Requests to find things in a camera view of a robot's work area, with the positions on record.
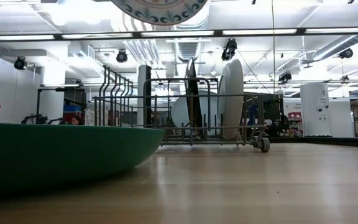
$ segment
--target wooden table surface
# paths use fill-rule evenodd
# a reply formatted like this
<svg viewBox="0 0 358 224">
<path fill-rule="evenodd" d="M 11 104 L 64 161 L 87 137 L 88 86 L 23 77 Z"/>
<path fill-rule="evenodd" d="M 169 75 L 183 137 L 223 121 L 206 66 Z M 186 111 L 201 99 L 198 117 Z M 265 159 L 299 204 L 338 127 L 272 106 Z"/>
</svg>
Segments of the wooden table surface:
<svg viewBox="0 0 358 224">
<path fill-rule="evenodd" d="M 164 146 L 109 180 L 0 200 L 0 223 L 358 224 L 358 147 Z"/>
</svg>

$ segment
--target green bowl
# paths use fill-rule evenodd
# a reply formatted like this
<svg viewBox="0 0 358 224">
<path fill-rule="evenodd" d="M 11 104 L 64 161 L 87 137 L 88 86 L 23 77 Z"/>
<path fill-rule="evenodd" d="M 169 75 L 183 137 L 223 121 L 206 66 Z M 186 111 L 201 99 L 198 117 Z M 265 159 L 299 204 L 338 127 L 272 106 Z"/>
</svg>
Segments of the green bowl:
<svg viewBox="0 0 358 224">
<path fill-rule="evenodd" d="M 129 170 L 157 150 L 163 134 L 144 128 L 0 124 L 0 193 Z"/>
</svg>

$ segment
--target caster wheel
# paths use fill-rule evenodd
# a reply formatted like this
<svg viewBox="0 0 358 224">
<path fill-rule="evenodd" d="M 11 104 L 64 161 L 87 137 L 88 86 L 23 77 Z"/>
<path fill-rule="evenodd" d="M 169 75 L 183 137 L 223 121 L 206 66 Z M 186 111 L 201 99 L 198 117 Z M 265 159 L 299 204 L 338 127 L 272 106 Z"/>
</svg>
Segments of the caster wheel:
<svg viewBox="0 0 358 224">
<path fill-rule="evenodd" d="M 268 138 L 262 138 L 262 140 L 260 142 L 258 142 L 258 147 L 263 153 L 268 152 L 270 150 L 270 141 L 269 141 L 269 139 Z"/>
</svg>

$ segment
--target white plate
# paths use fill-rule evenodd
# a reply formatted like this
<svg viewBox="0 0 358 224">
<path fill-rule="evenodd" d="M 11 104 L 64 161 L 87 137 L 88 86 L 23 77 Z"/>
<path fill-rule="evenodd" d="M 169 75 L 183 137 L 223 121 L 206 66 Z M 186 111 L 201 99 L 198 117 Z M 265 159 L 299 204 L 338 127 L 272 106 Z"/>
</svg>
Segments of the white plate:
<svg viewBox="0 0 358 224">
<path fill-rule="evenodd" d="M 200 95 L 207 95 L 208 92 L 204 90 L 200 90 L 198 92 Z M 211 93 L 211 127 L 215 127 L 215 115 L 217 115 L 216 108 L 218 106 L 218 98 L 214 95 L 216 93 Z M 207 97 L 200 97 L 200 106 L 201 106 L 201 114 L 204 116 L 205 114 L 205 122 L 208 122 L 208 99 Z M 176 127 L 181 127 L 181 124 L 186 125 L 190 122 L 189 114 L 187 112 L 187 101 L 185 97 L 181 97 L 176 100 L 176 102 L 172 106 L 172 121 Z M 211 129 L 208 131 L 208 135 L 212 136 L 215 135 L 215 130 Z"/>
<path fill-rule="evenodd" d="M 172 26 L 196 15 L 207 0 L 111 0 L 126 14 L 142 22 Z"/>
<path fill-rule="evenodd" d="M 219 82 L 220 95 L 236 95 L 244 93 L 244 77 L 242 65 L 239 60 L 229 62 L 223 69 L 222 77 Z M 242 112 L 243 96 L 220 96 L 218 98 L 218 124 L 221 125 L 220 114 L 223 114 L 223 126 L 239 126 Z M 236 129 L 224 129 L 223 137 L 234 139 L 237 134 Z"/>
</svg>

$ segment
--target ceiling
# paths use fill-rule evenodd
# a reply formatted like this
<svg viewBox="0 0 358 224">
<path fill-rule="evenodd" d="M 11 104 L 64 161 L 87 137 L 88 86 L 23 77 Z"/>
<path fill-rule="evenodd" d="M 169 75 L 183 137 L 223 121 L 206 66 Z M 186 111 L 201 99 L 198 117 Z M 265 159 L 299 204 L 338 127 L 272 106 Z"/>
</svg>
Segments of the ceiling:
<svg viewBox="0 0 358 224">
<path fill-rule="evenodd" d="M 346 0 L 274 0 L 274 16 L 272 16 L 271 0 L 257 0 L 255 5 L 250 2 L 248 0 L 211 1 L 204 29 L 358 26 L 358 0 L 353 4 L 348 4 Z M 75 16 L 71 16 L 72 18 L 64 26 L 55 25 L 56 19 L 52 19 L 51 16 L 52 9 L 53 5 L 51 4 L 0 6 L 0 35 L 122 31 L 118 29 L 124 22 L 122 19 L 114 17 L 117 14 L 117 7 L 109 1 L 98 1 L 93 7 L 86 9 L 71 9 L 66 13 Z M 100 20 L 100 23 L 90 24 L 84 19 L 95 17 Z M 177 29 L 177 27 L 150 27 L 152 30 Z M 331 57 L 313 63 L 313 68 L 309 71 L 300 66 L 299 60 L 309 60 L 308 54 L 312 54 L 341 37 L 340 35 L 238 37 L 236 38 L 235 58 L 242 62 L 244 80 L 246 81 L 269 81 L 274 78 L 277 80 L 278 75 L 282 72 L 279 68 L 289 61 L 291 63 L 288 64 L 287 70 L 291 71 L 294 80 L 338 80 L 344 74 L 352 74 L 350 79 L 358 80 L 358 43 L 351 47 L 354 51 L 352 58 L 341 60 Z M 215 77 L 219 77 L 225 65 L 225 62 L 221 60 L 221 54 L 227 39 L 210 38 L 203 41 L 199 44 L 200 52 L 196 60 L 200 64 L 198 75 L 212 77 L 211 71 L 214 71 L 216 72 Z M 45 49 L 53 52 L 53 49 L 59 48 L 62 44 L 60 42 L 3 43 L 0 44 L 0 50 Z M 65 44 L 69 44 L 69 51 L 71 51 L 68 54 L 69 57 L 72 57 L 72 54 L 78 49 L 83 50 L 86 54 L 87 46 L 92 46 L 96 51 L 96 60 L 99 63 L 110 66 L 114 71 L 120 72 L 133 82 L 137 81 L 136 69 L 139 66 L 139 61 L 132 56 L 132 52 L 128 49 L 128 42 L 82 40 Z M 178 66 L 178 52 L 175 44 L 167 43 L 166 39 L 157 39 L 153 40 L 150 46 L 156 46 L 161 65 L 166 68 L 167 77 L 184 75 L 181 74 L 180 67 L 185 65 Z M 118 49 L 127 49 L 128 61 L 126 63 L 116 62 Z M 88 65 L 73 62 L 73 60 L 68 63 L 74 69 L 68 72 L 67 77 L 89 78 L 100 82 L 99 72 L 94 69 L 94 66 L 98 66 L 97 64 Z M 321 68 L 326 69 L 326 72 L 321 72 Z M 269 84 L 264 86 L 273 88 L 273 85 Z M 288 87 L 291 87 L 288 91 L 298 91 L 298 86 L 286 86 L 285 88 Z M 266 91 L 258 84 L 253 85 L 252 88 L 254 91 Z M 356 91 L 358 85 L 350 86 L 348 89 Z"/>
</svg>

